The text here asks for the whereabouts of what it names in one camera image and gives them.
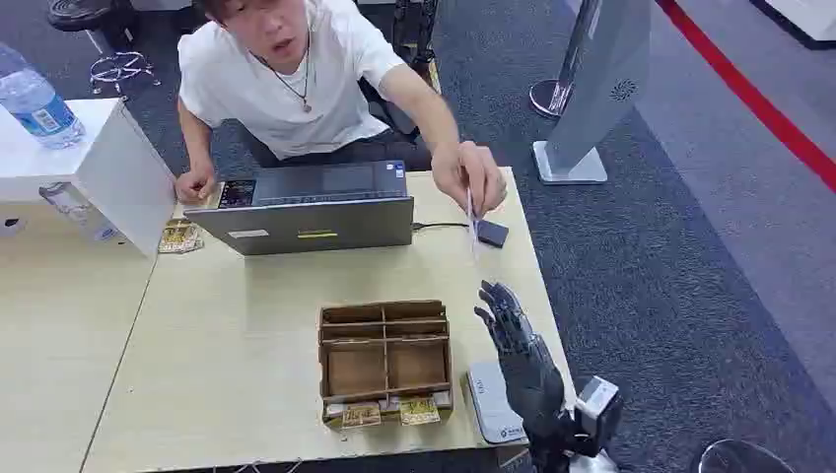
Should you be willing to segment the person's right hand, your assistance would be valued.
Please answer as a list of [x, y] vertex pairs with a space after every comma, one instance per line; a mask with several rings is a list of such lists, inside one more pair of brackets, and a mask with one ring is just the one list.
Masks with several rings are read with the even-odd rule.
[[196, 205], [205, 201], [216, 186], [215, 170], [212, 166], [194, 167], [182, 173], [174, 183], [178, 201]]

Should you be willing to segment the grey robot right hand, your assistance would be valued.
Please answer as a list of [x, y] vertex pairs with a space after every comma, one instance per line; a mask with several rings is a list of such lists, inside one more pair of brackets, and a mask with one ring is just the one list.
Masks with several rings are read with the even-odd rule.
[[474, 313], [494, 343], [509, 405], [522, 418], [531, 446], [538, 448], [558, 431], [565, 401], [563, 377], [510, 288], [483, 281], [478, 297], [487, 307], [477, 306]]

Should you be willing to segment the person's left hand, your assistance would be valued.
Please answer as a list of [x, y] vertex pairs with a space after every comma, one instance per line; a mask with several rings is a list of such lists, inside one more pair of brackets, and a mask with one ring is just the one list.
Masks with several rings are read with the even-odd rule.
[[491, 150], [472, 141], [442, 143], [431, 150], [436, 186], [478, 219], [497, 209], [507, 195], [505, 175]]

